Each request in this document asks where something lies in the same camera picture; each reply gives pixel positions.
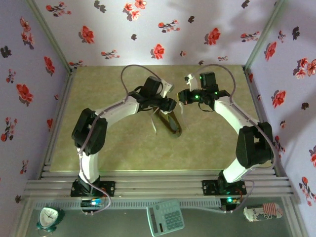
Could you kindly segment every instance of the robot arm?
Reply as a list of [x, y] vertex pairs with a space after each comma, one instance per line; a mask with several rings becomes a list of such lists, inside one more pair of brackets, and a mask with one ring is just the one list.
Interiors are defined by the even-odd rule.
[[89, 189], [89, 182], [98, 186], [97, 183], [100, 180], [97, 161], [98, 153], [105, 143], [106, 131], [110, 126], [148, 107], [159, 107], [164, 113], [170, 113], [175, 108], [176, 102], [166, 96], [173, 89], [172, 84], [164, 80], [160, 81], [155, 77], [148, 77], [145, 84], [139, 88], [139, 92], [134, 90], [128, 94], [127, 99], [118, 101], [111, 106], [96, 111], [90, 109], [82, 111], [72, 133], [72, 138], [78, 151], [84, 144], [93, 121], [103, 111], [106, 111], [99, 116], [82, 153], [82, 170], [79, 172], [79, 181], [87, 190]]
[[[273, 153], [268, 142], [235, 107], [243, 110], [234, 101], [233, 103], [230, 102], [230, 94], [225, 90], [218, 89], [213, 72], [200, 74], [202, 89], [198, 89], [197, 82], [193, 83], [196, 81], [194, 76], [188, 75], [185, 80], [187, 84], [190, 84], [190, 89], [179, 92], [178, 100], [185, 105], [194, 102], [209, 105], [238, 134], [236, 158], [229, 167], [221, 171], [219, 177], [221, 186], [229, 186], [230, 183], [240, 181], [246, 173], [271, 160]], [[272, 140], [272, 128], [267, 122], [260, 123], [253, 118], [251, 120]]]

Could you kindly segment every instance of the white wall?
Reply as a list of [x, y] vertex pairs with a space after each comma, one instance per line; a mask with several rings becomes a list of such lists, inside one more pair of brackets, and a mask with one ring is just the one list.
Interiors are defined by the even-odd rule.
[[[312, 237], [316, 232], [316, 71], [312, 70], [316, 69], [316, 1], [287, 2], [251, 67], [251, 86], [258, 91], [256, 96], [261, 95], [258, 103], [279, 141], [281, 163], [300, 197], [299, 207]], [[296, 27], [299, 36], [295, 39]], [[286, 35], [283, 42], [278, 39], [280, 31]], [[264, 51], [273, 42], [275, 53], [267, 61]], [[298, 78], [293, 70], [304, 58], [308, 62], [299, 66], [303, 78]], [[277, 90], [284, 92], [274, 107], [272, 97]]]
[[[59, 0], [35, 2], [68, 62], [82, 60], [88, 66], [114, 66], [197, 65], [201, 60], [205, 64], [218, 62], [218, 57], [225, 56], [227, 61], [220, 63], [245, 64], [276, 0], [251, 0], [245, 8], [244, 0], [147, 0], [145, 9], [137, 8], [135, 0], [100, 0], [97, 6], [105, 5], [103, 12], [94, 6], [94, 0], [65, 0], [64, 5], [59, 5]], [[128, 14], [123, 12], [127, 2], [139, 10], [136, 20], [129, 21]], [[189, 23], [191, 16], [194, 22]], [[158, 27], [159, 23], [170, 24], [174, 19], [178, 22], [173, 24], [174, 30], [163, 33], [163, 28]], [[93, 32], [93, 43], [90, 39], [89, 43], [82, 42], [79, 37], [83, 26]], [[216, 44], [204, 44], [205, 36], [214, 28], [220, 32]], [[248, 35], [249, 41], [242, 42], [243, 34]], [[164, 48], [159, 60], [151, 55], [157, 44]], [[101, 55], [113, 49], [117, 52], [115, 57], [107, 60]]]
[[[0, 16], [0, 48], [11, 50], [0, 54], [0, 236], [7, 237], [27, 180], [37, 178], [50, 135], [47, 121], [67, 72], [24, 1], [5, 0]], [[21, 17], [28, 22], [25, 28]], [[31, 35], [33, 44], [25, 45], [22, 34], [25, 43]]]

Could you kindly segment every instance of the purple wall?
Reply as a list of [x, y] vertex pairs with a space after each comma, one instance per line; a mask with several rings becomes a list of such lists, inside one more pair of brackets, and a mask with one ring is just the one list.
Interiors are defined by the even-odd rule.
[[316, 1], [288, 1], [251, 67], [310, 236], [316, 226]]
[[21, 208], [16, 196], [43, 161], [67, 72], [25, 1], [2, 2], [0, 16], [0, 233], [6, 237]]

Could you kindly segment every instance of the calculator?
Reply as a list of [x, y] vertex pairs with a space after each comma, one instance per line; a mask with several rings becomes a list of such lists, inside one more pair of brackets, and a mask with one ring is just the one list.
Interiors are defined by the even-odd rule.
[[148, 206], [146, 209], [152, 236], [160, 236], [184, 228], [179, 201], [164, 201]]

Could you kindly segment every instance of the alarm clock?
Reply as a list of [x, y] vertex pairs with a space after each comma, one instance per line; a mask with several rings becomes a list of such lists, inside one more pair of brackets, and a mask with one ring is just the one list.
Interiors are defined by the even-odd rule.
[[57, 225], [63, 220], [65, 211], [59, 208], [43, 207], [39, 213], [37, 229], [48, 233], [53, 233]]

